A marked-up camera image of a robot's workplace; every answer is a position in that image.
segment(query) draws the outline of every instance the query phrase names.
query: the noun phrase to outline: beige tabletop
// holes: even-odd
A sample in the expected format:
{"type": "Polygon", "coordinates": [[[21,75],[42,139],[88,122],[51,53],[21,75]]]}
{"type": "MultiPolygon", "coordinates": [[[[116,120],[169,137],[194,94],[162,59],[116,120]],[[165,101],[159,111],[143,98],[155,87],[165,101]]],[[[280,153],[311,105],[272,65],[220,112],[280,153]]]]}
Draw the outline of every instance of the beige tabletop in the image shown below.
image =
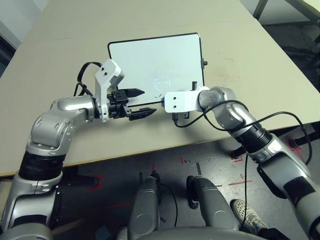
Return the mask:
{"type": "MultiPolygon", "coordinates": [[[[193,32],[208,61],[206,86],[233,89],[257,119],[289,111],[303,123],[319,121],[317,90],[237,0],[51,0],[0,79],[0,176],[19,169],[35,119],[73,94],[85,62],[108,58],[109,42],[193,32]]],[[[83,76],[92,90],[96,71],[83,76]]],[[[79,129],[65,165],[228,137],[203,119],[176,128],[160,104],[150,107],[157,111],[146,119],[79,129]]],[[[293,125],[290,116],[263,123],[269,130],[293,125]]]]}

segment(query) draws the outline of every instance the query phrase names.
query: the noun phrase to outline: red tape marking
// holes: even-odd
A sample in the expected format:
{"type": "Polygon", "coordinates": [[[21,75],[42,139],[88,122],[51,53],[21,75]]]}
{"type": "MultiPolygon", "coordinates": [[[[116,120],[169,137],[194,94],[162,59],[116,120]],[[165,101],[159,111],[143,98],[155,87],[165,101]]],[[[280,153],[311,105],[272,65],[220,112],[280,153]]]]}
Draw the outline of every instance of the red tape marking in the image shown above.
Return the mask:
{"type": "Polygon", "coordinates": [[[238,181],[238,182],[230,183],[228,185],[231,186],[231,185],[238,185],[238,184],[244,184],[244,183],[245,181],[238,181]]]}
{"type": "Polygon", "coordinates": [[[290,146],[290,143],[289,143],[289,140],[288,140],[288,139],[285,141],[285,143],[286,143],[286,145],[290,148],[291,152],[296,152],[296,154],[299,155],[299,157],[301,158],[301,160],[302,160],[304,163],[306,163],[304,157],[303,157],[302,154],[300,153],[301,147],[292,148],[292,147],[290,146]]]}
{"type": "Polygon", "coordinates": [[[243,162],[244,159],[241,157],[241,158],[238,158],[238,159],[233,159],[232,162],[233,163],[237,163],[237,162],[243,162]]]}
{"type": "Polygon", "coordinates": [[[99,183],[97,186],[94,186],[94,187],[88,187],[88,191],[93,191],[93,190],[97,190],[97,189],[101,189],[101,186],[102,186],[102,175],[97,175],[95,176],[96,178],[99,179],[99,183]]]}
{"type": "Polygon", "coordinates": [[[116,209],[116,208],[121,208],[121,207],[125,207],[125,206],[130,206],[132,205],[133,202],[132,201],[128,201],[128,202],[123,202],[123,203],[119,203],[119,204],[115,204],[115,205],[110,205],[110,206],[106,206],[106,209],[116,209]]]}

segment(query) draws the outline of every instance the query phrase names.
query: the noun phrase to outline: whiteboard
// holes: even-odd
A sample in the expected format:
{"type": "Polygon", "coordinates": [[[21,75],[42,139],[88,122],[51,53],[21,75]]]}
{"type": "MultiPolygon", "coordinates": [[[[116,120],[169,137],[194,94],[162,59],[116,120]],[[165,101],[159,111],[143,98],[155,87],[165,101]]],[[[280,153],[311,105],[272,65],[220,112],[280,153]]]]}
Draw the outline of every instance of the whiteboard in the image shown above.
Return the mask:
{"type": "Polygon", "coordinates": [[[162,102],[166,92],[189,91],[194,81],[204,85],[197,33],[110,42],[108,51],[124,73],[118,89],[145,92],[128,106],[162,102]]]}

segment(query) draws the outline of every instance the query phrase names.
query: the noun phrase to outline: white mounting plate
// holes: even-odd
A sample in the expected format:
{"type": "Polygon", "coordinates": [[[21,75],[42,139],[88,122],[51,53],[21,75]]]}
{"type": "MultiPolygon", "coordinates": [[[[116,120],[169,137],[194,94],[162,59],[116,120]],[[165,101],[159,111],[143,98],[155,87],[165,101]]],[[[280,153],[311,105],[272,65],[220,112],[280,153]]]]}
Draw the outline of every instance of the white mounting plate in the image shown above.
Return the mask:
{"type": "Polygon", "coordinates": [[[118,89],[141,89],[129,106],[159,103],[166,92],[204,85],[200,36],[197,33],[136,39],[108,44],[109,56],[125,75],[118,89]]]}
{"type": "Polygon", "coordinates": [[[209,90],[209,88],[202,86],[194,91],[167,92],[164,95],[164,110],[167,113],[202,112],[198,104],[198,96],[203,90],[209,90]]]}

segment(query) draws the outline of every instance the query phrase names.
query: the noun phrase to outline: power cord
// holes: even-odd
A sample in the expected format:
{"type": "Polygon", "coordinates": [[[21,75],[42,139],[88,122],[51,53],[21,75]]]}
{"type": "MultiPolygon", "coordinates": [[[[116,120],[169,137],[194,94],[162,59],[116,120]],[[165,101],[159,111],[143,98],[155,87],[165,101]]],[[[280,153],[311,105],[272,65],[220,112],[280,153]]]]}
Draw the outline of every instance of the power cord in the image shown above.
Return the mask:
{"type": "Polygon", "coordinates": [[[247,108],[242,102],[240,102],[240,101],[237,101],[237,100],[227,100],[227,101],[223,101],[223,102],[219,103],[218,105],[213,106],[213,107],[210,107],[210,108],[208,108],[207,110],[203,111],[203,113],[202,113],[200,116],[198,116],[196,119],[194,119],[193,121],[189,122],[188,124],[179,125],[179,124],[178,124],[178,119],[179,119],[179,117],[178,117],[178,114],[177,114],[177,113],[173,113],[173,114],[172,114],[172,120],[174,121],[174,125],[175,125],[176,127],[178,127],[178,128],[186,128],[186,127],[194,124],[196,121],[198,121],[198,120],[201,119],[202,117],[204,117],[204,118],[208,121],[208,123],[209,123],[213,128],[215,128],[215,129],[217,129],[217,130],[219,130],[219,131],[224,131],[224,132],[234,132],[234,131],[237,131],[237,130],[240,130],[240,129],[244,129],[244,128],[246,128],[246,127],[250,127],[250,126],[252,126],[252,125],[255,125],[255,124],[257,124],[257,123],[260,123],[260,122],[262,122],[262,121],[265,121],[265,120],[267,120],[267,119],[269,119],[269,118],[272,118],[272,117],[274,117],[274,116],[277,116],[277,115],[281,115],[281,114],[290,115],[290,116],[292,116],[292,117],[294,117],[294,118],[296,119],[296,121],[297,121],[297,122],[299,123],[299,125],[300,125],[300,128],[301,128],[302,132],[304,133],[304,136],[305,136],[305,138],[306,138],[306,141],[307,141],[307,144],[308,144],[308,148],[309,148],[309,156],[308,156],[308,159],[307,159],[307,161],[305,162],[305,164],[308,165],[308,164],[310,163],[311,158],[312,158],[312,155],[313,155],[311,142],[310,142],[309,136],[308,136],[308,134],[307,134],[306,128],[304,127],[304,125],[303,125],[303,123],[301,122],[301,120],[297,117],[297,115],[293,114],[292,112],[288,112],[288,111],[278,111],[278,112],[275,112],[275,113],[273,113],[273,114],[270,114],[270,115],[268,115],[268,116],[266,116],[266,117],[263,117],[263,118],[261,118],[261,119],[259,119],[259,120],[257,120],[257,121],[251,122],[251,123],[246,124],[246,125],[238,126],[238,127],[235,127],[235,128],[224,129],[224,128],[216,127],[216,126],[208,119],[208,117],[206,116],[206,114],[207,114],[208,112],[210,112],[211,110],[213,110],[214,108],[217,108],[217,107],[219,107],[219,106],[221,106],[221,105],[223,105],[223,104],[227,104],[227,103],[237,103],[237,104],[242,105],[246,110],[248,110],[248,108],[247,108]]]}
{"type": "Polygon", "coordinates": [[[79,71],[79,74],[78,74],[78,77],[77,77],[77,84],[75,85],[75,89],[74,89],[74,93],[73,93],[73,96],[77,96],[77,92],[78,92],[78,87],[81,86],[82,87],[82,90],[81,92],[79,93],[78,96],[83,96],[84,94],[87,94],[91,97],[93,97],[93,93],[87,88],[87,85],[83,84],[82,82],[82,77],[87,69],[87,67],[90,65],[90,64],[94,64],[94,65],[97,65],[99,68],[101,68],[102,64],[100,62],[97,62],[97,61],[89,61],[89,62],[86,62],[80,69],[79,71]]]}
{"type": "Polygon", "coordinates": [[[174,192],[172,191],[172,189],[167,185],[167,184],[164,184],[164,183],[160,183],[161,186],[165,186],[167,189],[169,189],[169,191],[171,192],[171,195],[173,197],[173,200],[174,200],[174,204],[175,204],[175,220],[174,220],[174,227],[177,226],[177,221],[178,221],[178,205],[177,205],[177,200],[176,200],[176,197],[174,195],[174,192]]]}
{"type": "Polygon", "coordinates": [[[247,169],[248,169],[248,154],[245,156],[244,163],[244,218],[239,230],[243,230],[247,217],[247,169]]]}

